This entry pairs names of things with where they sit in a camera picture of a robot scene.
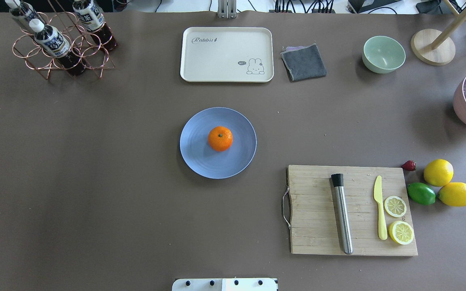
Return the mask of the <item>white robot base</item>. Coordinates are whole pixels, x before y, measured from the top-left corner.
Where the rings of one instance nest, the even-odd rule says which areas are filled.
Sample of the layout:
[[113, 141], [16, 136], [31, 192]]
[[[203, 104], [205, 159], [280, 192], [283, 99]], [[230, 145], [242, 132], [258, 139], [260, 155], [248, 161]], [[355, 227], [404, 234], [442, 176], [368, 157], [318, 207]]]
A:
[[277, 291], [276, 278], [180, 278], [172, 291]]

